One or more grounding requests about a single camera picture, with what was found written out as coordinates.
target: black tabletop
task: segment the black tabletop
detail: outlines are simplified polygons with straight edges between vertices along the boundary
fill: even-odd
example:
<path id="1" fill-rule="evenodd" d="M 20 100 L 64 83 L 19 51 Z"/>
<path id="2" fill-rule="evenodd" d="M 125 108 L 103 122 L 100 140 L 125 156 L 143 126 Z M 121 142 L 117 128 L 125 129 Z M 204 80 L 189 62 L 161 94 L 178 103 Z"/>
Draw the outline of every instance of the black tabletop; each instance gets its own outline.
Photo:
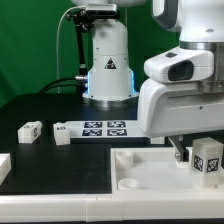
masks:
<path id="1" fill-rule="evenodd" d="M 129 141 L 85 139 L 56 146 L 53 124 L 136 120 L 136 115 L 136 105 L 108 111 L 81 104 L 75 94 L 16 97 L 0 110 L 0 153 L 11 153 L 12 161 L 12 170 L 0 186 L 0 195 L 111 193 L 110 148 L 127 146 Z M 17 130 L 28 121 L 42 122 L 41 137 L 33 144 L 19 144 Z M 136 145 L 144 144 L 144 140 L 136 140 Z"/>

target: white robot link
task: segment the white robot link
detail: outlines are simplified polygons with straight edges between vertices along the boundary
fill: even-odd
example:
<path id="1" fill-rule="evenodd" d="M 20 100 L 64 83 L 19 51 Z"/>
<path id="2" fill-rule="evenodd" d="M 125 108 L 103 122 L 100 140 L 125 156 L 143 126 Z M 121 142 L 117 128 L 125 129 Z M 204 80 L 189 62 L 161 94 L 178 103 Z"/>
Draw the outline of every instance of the white robot link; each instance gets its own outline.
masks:
<path id="1" fill-rule="evenodd" d="M 153 0 L 152 11 L 180 44 L 146 61 L 138 122 L 146 136 L 170 137 L 184 161 L 178 136 L 224 128 L 224 1 Z"/>
<path id="2" fill-rule="evenodd" d="M 72 0 L 77 5 L 85 5 L 80 11 L 79 28 L 82 32 L 92 31 L 93 67 L 77 80 L 87 82 L 87 91 L 83 94 L 85 103 L 100 107 L 120 107 L 137 102 L 138 93 L 134 89 L 134 74 L 128 62 L 127 28 L 120 23 L 117 6 L 132 7 L 145 3 L 146 0 Z"/>

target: green screen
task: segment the green screen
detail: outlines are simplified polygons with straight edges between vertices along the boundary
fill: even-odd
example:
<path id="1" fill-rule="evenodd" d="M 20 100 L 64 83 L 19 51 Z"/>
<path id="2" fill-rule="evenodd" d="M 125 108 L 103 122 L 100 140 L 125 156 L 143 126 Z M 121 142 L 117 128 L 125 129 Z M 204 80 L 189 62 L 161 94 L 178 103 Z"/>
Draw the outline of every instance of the green screen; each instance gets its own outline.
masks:
<path id="1" fill-rule="evenodd" d="M 162 30 L 151 18 L 151 1 L 121 9 L 127 18 L 130 68 L 139 89 L 147 78 L 146 59 L 178 45 L 178 35 Z M 37 93 L 56 76 L 56 34 L 61 16 L 72 7 L 70 0 L 0 1 L 0 106 L 13 97 Z M 83 35 L 88 69 L 92 65 L 91 33 Z M 73 22 L 62 23 L 60 77 L 78 74 L 76 34 Z M 74 92 L 74 88 L 61 92 Z"/>

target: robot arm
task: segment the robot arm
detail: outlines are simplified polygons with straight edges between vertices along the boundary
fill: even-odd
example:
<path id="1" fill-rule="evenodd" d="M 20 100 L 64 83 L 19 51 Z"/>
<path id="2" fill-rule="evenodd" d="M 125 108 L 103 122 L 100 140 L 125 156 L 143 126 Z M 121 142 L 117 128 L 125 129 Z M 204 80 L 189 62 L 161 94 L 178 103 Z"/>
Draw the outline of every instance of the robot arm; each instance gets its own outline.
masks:
<path id="1" fill-rule="evenodd" d="M 153 0 L 152 17 L 165 30 L 180 30 L 178 0 Z"/>
<path id="2" fill-rule="evenodd" d="M 223 130 L 223 0 L 152 3 L 161 27 L 181 30 L 180 46 L 145 63 L 150 79 L 140 91 L 140 129 L 148 137 L 166 136 L 175 143 L 178 135 Z"/>

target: white object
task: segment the white object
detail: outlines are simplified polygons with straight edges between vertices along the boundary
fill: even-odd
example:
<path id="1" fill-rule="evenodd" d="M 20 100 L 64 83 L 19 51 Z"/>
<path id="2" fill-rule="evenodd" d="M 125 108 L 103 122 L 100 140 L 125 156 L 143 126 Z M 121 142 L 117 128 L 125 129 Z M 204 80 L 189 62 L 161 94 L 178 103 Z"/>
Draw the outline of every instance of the white object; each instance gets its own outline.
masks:
<path id="1" fill-rule="evenodd" d="M 118 169 L 130 169 L 133 166 L 133 153 L 130 151 L 123 151 L 116 153 L 116 167 Z"/>
<path id="2" fill-rule="evenodd" d="M 169 53 L 175 54 L 175 56 L 167 57 Z M 190 80 L 175 81 L 175 83 L 199 81 L 212 76 L 214 72 L 214 55 L 212 52 L 185 50 L 180 47 L 147 60 L 144 66 L 145 73 L 156 82 L 173 83 L 168 78 L 169 69 L 171 66 L 187 60 L 194 65 L 193 77 Z"/>
<path id="3" fill-rule="evenodd" d="M 139 189 L 139 187 L 139 182 L 131 178 L 122 179 L 118 182 L 119 190 L 136 190 Z"/>
<path id="4" fill-rule="evenodd" d="M 175 3 L 171 2 L 171 7 L 172 4 L 178 4 L 177 12 L 170 11 L 177 15 L 167 15 L 165 0 L 153 0 L 153 15 L 157 17 L 165 13 L 171 19 L 176 16 L 176 20 L 168 30 L 181 30 L 180 41 L 223 42 L 224 4 L 222 0 L 215 2 L 211 0 L 178 0 Z M 169 23 L 170 18 L 164 16 L 166 19 L 164 22 Z"/>
<path id="5" fill-rule="evenodd" d="M 217 187 L 220 180 L 223 144 L 204 138 L 194 140 L 192 153 L 192 177 L 201 187 Z"/>
<path id="6" fill-rule="evenodd" d="M 143 138 L 136 120 L 67 121 L 71 138 Z"/>
<path id="7" fill-rule="evenodd" d="M 151 144 L 165 144 L 165 138 L 164 137 L 151 138 L 150 143 Z"/>
<path id="8" fill-rule="evenodd" d="M 10 154 L 0 154 L 0 185 L 11 170 Z"/>
<path id="9" fill-rule="evenodd" d="M 94 65 L 83 97 L 96 101 L 136 98 L 134 74 L 128 65 L 127 28 L 117 20 L 97 20 L 92 32 Z"/>
<path id="10" fill-rule="evenodd" d="M 67 128 L 67 125 L 63 123 L 56 123 L 53 126 L 56 145 L 69 145 L 70 132 Z"/>
<path id="11" fill-rule="evenodd" d="M 19 143 L 33 143 L 41 135 L 40 121 L 27 122 L 18 130 Z"/>
<path id="12" fill-rule="evenodd" d="M 180 47 L 145 63 L 151 79 L 140 91 L 138 120 L 146 136 L 223 129 L 223 10 L 222 0 L 153 0 L 155 20 L 164 29 L 181 31 L 181 35 Z"/>

